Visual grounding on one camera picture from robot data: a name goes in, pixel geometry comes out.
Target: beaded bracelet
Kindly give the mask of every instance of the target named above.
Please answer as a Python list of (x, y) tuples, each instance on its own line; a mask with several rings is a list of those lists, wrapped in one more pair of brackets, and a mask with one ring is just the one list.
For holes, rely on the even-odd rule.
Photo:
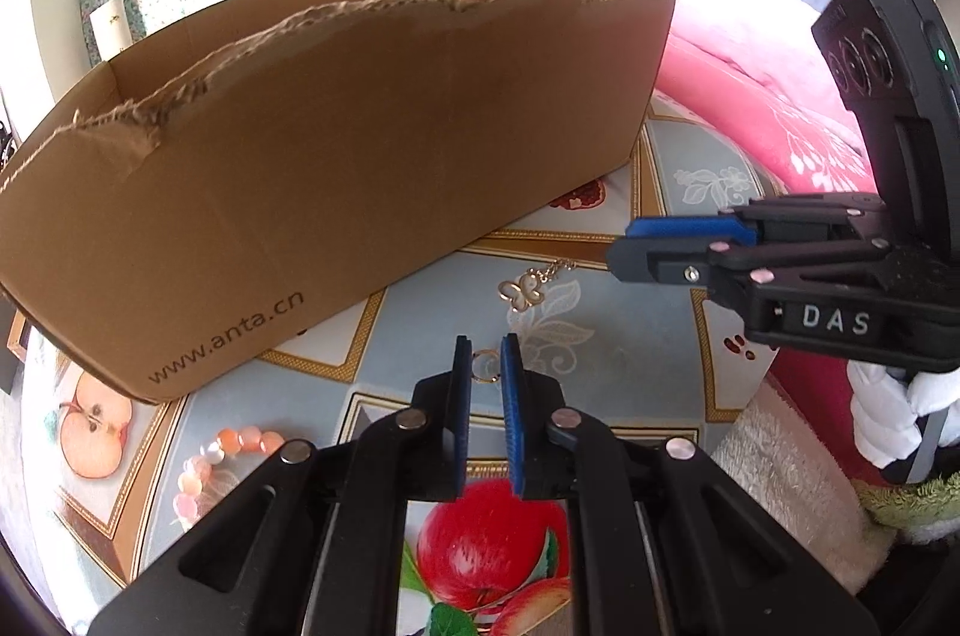
[(174, 513), (184, 530), (197, 524), (200, 517), (235, 486), (234, 481), (219, 488), (219, 492), (205, 492), (203, 488), (211, 483), (214, 466), (242, 452), (260, 452), (270, 457), (282, 446), (283, 436), (279, 433), (272, 430), (261, 433), (260, 428), (250, 425), (239, 431), (224, 428), (212, 443), (200, 447), (200, 454), (184, 462), (184, 472), (176, 478), (179, 492), (174, 497)]

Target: screw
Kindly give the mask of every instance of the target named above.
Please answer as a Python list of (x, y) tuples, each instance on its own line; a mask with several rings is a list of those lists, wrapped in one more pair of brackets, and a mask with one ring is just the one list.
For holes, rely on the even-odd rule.
[(750, 272), (750, 280), (754, 283), (771, 283), (774, 280), (774, 272), (769, 268), (757, 268)]
[(401, 430), (419, 430), (426, 425), (426, 414), (420, 409), (403, 409), (397, 414), (397, 426)]
[(301, 438), (295, 438), (293, 441), (287, 441), (280, 450), (280, 459), (290, 465), (306, 462), (313, 454), (313, 445), (309, 441)]
[(689, 460), (697, 454), (697, 448), (688, 438), (671, 438), (666, 442), (666, 454), (675, 460)]
[(576, 409), (557, 409), (550, 415), (550, 421), (558, 428), (572, 430), (581, 423), (582, 417)]

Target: gold necklace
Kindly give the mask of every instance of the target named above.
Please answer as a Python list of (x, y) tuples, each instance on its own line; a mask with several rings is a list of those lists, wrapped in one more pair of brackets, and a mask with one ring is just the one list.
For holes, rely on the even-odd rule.
[[(545, 268), (527, 268), (520, 278), (516, 281), (501, 281), (497, 285), (497, 292), (502, 300), (510, 304), (510, 311), (522, 313), (534, 305), (540, 305), (544, 301), (544, 293), (541, 287), (557, 278), (557, 274), (562, 270), (575, 270), (577, 263), (572, 259), (554, 259)], [(476, 361), (480, 356), (492, 356), (499, 358), (500, 353), (496, 349), (478, 349), (473, 353), (473, 360)], [(499, 374), (493, 374), (489, 377), (477, 376), (472, 372), (474, 382), (480, 385), (495, 385), (500, 381)]]

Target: butterfly pendant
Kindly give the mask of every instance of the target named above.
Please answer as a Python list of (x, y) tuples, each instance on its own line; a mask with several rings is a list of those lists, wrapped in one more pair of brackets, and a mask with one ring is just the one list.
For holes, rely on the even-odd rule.
[(516, 281), (501, 281), (497, 291), (503, 300), (510, 302), (512, 310), (520, 313), (544, 301), (544, 293), (539, 291), (543, 285), (539, 276), (536, 276), (532, 270), (528, 270)]

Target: torn cardboard edge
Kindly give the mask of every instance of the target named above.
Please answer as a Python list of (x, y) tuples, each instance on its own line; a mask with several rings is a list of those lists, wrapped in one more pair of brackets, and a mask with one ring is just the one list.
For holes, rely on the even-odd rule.
[(51, 141), (69, 131), (94, 130), (112, 123), (133, 128), (144, 128), (142, 134), (131, 133), (130, 138), (131, 153), (138, 161), (142, 161), (150, 154), (150, 151), (160, 145), (160, 137), (157, 133), (177, 110), (208, 93), (211, 85), (216, 82), (218, 77), (232, 73), (239, 74), (240, 70), (235, 70), (234, 67), (242, 65), (243, 62), (246, 62), (259, 51), (270, 51), (273, 46), (282, 40), (296, 38), (298, 35), (305, 35), (310, 30), (319, 29), (320, 32), (315, 37), (305, 38), (305, 40), (309, 43), (321, 43), (325, 37), (347, 30), (354, 20), (367, 19), (381, 13), (381, 11), (392, 11), (421, 3), (443, 5), (453, 13), (467, 13), (479, 5), (488, 7), (497, 1), (500, 0), (362, 0), (307, 8), (294, 14), (294, 16), (290, 16), (289, 19), (281, 21), (280, 24), (214, 51), (208, 57), (201, 59), (200, 62), (196, 62), (179, 78), (167, 83), (166, 86), (139, 102), (135, 103), (128, 100), (107, 113), (88, 117), (83, 117), (77, 110), (69, 124), (57, 127), (11, 175), (3, 180), (0, 184), (0, 194), (4, 193), (8, 185)]

